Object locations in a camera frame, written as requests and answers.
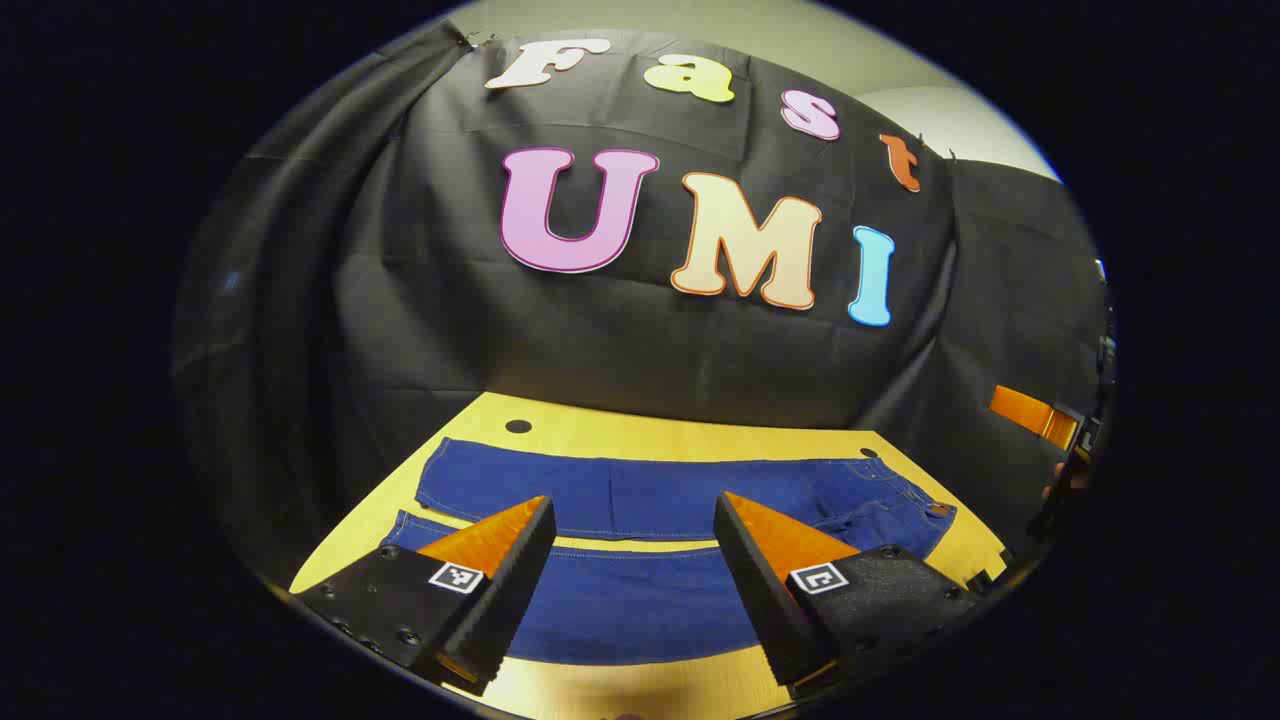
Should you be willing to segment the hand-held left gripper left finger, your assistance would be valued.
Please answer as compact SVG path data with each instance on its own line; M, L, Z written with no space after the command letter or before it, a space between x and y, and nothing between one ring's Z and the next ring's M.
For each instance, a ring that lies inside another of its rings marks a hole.
M554 538L553 502L535 496L430 543L388 541L300 600L415 676L483 694L529 610Z

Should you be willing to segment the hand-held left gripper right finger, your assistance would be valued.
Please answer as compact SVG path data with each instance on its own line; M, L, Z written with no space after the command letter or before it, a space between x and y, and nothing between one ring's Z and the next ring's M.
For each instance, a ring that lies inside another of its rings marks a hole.
M713 530L771 671L790 689L883 676L980 603L900 544L859 550L731 492L716 501Z

